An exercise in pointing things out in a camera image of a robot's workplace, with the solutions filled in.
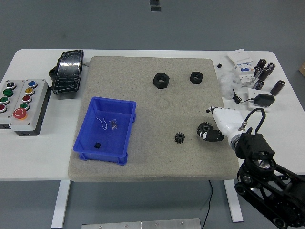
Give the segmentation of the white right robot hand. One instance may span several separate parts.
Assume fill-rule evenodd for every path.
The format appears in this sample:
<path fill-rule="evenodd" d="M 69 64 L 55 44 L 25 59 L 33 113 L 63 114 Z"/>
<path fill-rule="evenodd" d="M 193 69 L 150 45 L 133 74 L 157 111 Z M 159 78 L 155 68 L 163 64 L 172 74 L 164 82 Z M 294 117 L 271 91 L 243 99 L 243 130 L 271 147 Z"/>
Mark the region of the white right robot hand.
<path fill-rule="evenodd" d="M 207 122 L 199 124 L 197 134 L 200 138 L 208 142 L 218 142 L 228 139 L 229 146 L 235 148 L 241 134 L 245 132 L 244 118 L 240 111 L 211 106 L 206 110 L 212 113 L 218 130 Z"/>

